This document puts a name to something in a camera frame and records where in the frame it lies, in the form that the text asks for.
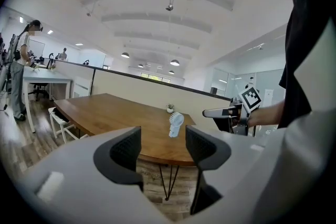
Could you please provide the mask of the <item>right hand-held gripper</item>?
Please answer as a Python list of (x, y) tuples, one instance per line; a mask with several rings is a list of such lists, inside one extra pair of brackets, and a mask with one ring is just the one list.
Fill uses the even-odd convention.
[(247, 136), (249, 117), (261, 103), (258, 90), (254, 86), (248, 86), (238, 97), (231, 99), (229, 107), (204, 110), (202, 114), (213, 119), (220, 131)]

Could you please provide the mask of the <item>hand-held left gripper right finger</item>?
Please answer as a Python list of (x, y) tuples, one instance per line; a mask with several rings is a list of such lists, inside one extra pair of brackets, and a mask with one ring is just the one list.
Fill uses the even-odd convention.
[(185, 140), (186, 148), (198, 169), (196, 190), (190, 209), (190, 214), (195, 215), (223, 197), (206, 183), (203, 173), (220, 168), (230, 158), (232, 150), (226, 142), (191, 125), (186, 126)]

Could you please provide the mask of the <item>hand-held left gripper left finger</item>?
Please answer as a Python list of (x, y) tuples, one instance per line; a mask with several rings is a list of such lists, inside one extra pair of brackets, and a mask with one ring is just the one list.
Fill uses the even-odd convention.
[(143, 177), (136, 172), (141, 151), (141, 127), (133, 129), (101, 144), (94, 152), (97, 170), (119, 185), (137, 185), (143, 190)]

